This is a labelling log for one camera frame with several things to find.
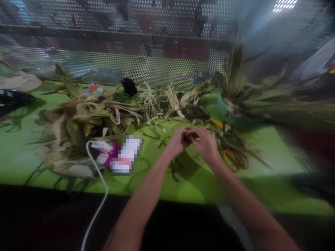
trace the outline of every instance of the pile of corn husks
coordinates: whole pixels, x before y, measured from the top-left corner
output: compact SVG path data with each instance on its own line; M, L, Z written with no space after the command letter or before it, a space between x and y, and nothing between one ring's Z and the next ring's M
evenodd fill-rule
M56 68L71 98L52 110L41 111L36 118L41 126L39 137L30 144L37 148L42 168L38 167L32 176L51 170L62 178L93 179L94 167L85 150L87 141L108 141L108 136L124 135L131 123L139 128L150 124L157 126L168 119L190 122L194 118L201 119L197 117L199 111L204 113L197 106L199 98L214 88L204 82L178 99L172 84L164 91L152 90L145 83L148 88L138 92L135 99L139 105L136 106L113 100L118 87L112 93L82 94L79 85L73 83L58 64Z

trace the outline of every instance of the white cable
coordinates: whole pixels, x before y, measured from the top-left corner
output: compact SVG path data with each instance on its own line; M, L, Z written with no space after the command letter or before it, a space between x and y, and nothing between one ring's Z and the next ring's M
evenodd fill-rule
M90 229L91 229L91 227L92 227L92 225L93 225L93 223L94 223L94 220L95 220L95 218L97 217L97 215L98 215L100 209L101 209L102 206L104 205L105 200L106 200L107 195L108 195L108 186L106 185L106 182L105 182L104 178L102 177L102 174L101 174L101 172L100 172L100 170L99 170L99 168L98 168L98 166L97 166L95 160L93 159L93 157L92 157L92 155L91 155L91 153L90 153L90 150L88 149L88 145L89 145L89 143L91 143L91 142L93 143L93 142L96 142L96 141L93 141L93 140L88 141L88 142L86 143L86 151L87 151L88 156L89 156L90 159L92 160L92 162L93 162L95 168L97 169L97 172L98 172L98 174L99 174L99 176L100 176L100 178L101 178L101 181L102 181L102 183L104 184L104 186L105 186L105 188L106 188L106 193L105 193L105 197L104 197L103 200L101 201L100 206L98 207L98 210L95 212L95 215L93 216L90 225L88 226L88 228L87 228L87 230L86 230L86 233L85 233L85 236L84 236L83 243L81 244L81 249L80 249L81 251L84 251L84 249L85 249L85 244L86 244L86 240L87 240L88 234L89 234L89 232L90 232Z

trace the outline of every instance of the yellow object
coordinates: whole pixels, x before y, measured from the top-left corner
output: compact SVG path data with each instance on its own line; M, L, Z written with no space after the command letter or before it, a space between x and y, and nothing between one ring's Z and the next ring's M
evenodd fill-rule
M59 90L59 91L57 91L57 92L58 92L58 93L66 94L66 93L67 93L67 89Z
M222 124L221 121L219 121L219 120L217 120L217 119L215 119L215 118L213 118L213 117L211 117L210 120L211 120L217 127L220 127L221 129L223 129L223 124ZM231 129L231 126L228 125L228 124L226 124L224 129L225 129L225 131L228 131L229 129Z

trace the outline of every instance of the green table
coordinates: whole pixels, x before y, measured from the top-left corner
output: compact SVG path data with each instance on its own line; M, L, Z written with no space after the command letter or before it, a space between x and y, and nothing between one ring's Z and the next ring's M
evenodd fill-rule
M38 114L40 110L51 109L68 99L66 95L59 93L40 94L41 91L52 90L61 85L58 82L46 82L32 92L38 100L27 107L27 114L22 119L20 130L6 132L8 127L0 128L2 142L0 151L1 184L22 185L40 164L36 149L29 148L26 144L29 139L34 137L31 134L32 130L38 128L32 116ZM210 96L207 98L207 102L208 111L215 117L215 98ZM182 122L166 123L172 128L179 128L182 124ZM163 134L162 127L158 127L158 130ZM171 129L167 130L169 134L173 133ZM132 127L129 134L142 135L145 131L150 133L146 127L139 131ZM290 176L301 173L303 170L273 127L267 127L253 133L243 133L240 134L240 137L249 147L261 149L262 155L273 165L272 170L248 154L250 169L238 173L245 185L265 206L274 212L333 215L331 207L326 202L309 198L294 189L290 182ZM142 157L135 164L132 176L112 176L111 173L104 173L109 193L129 195L135 191L158 156L164 151L164 147L157 148L155 146L156 141L144 137ZM180 182L174 181L171 174L167 173L162 186L161 199L188 203L226 203L224 191L213 173L202 160L197 160L195 156L196 151L193 146L190 146L186 152L178 157L179 162L184 166L183 169L176 168L176 177ZM52 189L58 178L58 175L45 171L33 179L29 185ZM65 190L66 183L66 181L61 181L60 189ZM94 193L103 193L104 191L104 186L99 179L96 179L85 190L85 192Z

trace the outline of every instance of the metal mesh wall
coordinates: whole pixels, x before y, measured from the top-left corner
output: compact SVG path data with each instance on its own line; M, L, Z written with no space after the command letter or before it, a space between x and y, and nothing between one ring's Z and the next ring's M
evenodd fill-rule
M130 77L186 89L226 65L238 39L250 79L293 68L333 35L321 0L2 0L0 52L40 78L60 62L81 82ZM13 74L5 68L0 74Z

